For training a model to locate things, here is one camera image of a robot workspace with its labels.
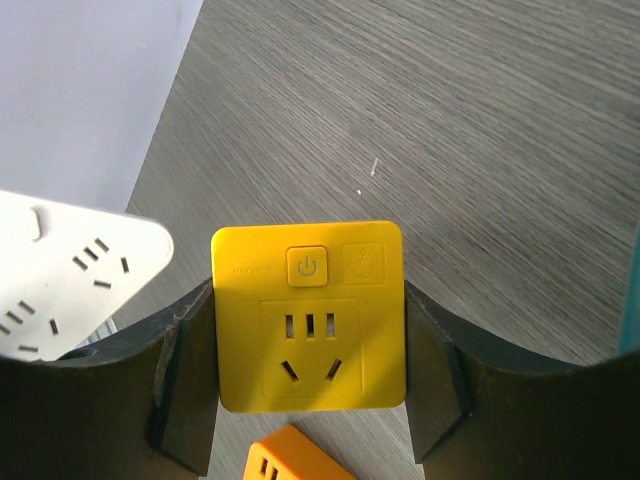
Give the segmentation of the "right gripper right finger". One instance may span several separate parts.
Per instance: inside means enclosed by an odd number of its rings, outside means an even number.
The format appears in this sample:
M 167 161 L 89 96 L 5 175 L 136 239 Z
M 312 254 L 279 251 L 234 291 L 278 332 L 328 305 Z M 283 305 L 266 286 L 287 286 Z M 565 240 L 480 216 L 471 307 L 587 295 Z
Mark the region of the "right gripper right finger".
M 635 479 L 639 355 L 579 366 L 405 287 L 406 410 L 428 479 Z

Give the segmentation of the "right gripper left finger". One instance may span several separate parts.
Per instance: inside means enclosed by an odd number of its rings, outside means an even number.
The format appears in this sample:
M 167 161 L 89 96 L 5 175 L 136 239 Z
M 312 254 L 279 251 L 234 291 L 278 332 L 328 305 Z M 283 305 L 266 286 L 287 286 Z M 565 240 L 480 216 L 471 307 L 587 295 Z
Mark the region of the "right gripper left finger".
M 1 362 L 5 479 L 199 479 L 218 409 L 214 293 L 56 361 Z

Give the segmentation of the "orange power strip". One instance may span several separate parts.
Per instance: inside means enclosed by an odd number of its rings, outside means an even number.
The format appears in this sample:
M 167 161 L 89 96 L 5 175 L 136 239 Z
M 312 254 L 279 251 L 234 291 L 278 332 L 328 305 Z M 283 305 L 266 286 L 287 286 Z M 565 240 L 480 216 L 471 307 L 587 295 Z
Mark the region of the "orange power strip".
M 254 442 L 248 452 L 244 480 L 339 480 L 355 476 L 293 425 Z

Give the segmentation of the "white square power socket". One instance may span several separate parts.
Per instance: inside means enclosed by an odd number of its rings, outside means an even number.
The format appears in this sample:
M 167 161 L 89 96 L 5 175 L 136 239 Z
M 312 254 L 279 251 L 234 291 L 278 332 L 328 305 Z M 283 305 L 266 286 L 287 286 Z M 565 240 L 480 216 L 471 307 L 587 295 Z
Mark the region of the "white square power socket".
M 78 347 L 170 262 L 159 223 L 1 193 L 1 354 L 51 361 Z

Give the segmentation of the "yellow cube plug adapter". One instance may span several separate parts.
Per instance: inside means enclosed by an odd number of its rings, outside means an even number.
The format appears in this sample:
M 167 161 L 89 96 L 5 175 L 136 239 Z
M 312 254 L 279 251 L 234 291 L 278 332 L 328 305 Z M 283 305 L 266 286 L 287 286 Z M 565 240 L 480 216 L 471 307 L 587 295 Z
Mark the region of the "yellow cube plug adapter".
M 404 401 L 403 235 L 395 223 L 224 227 L 212 236 L 211 262 L 225 409 Z

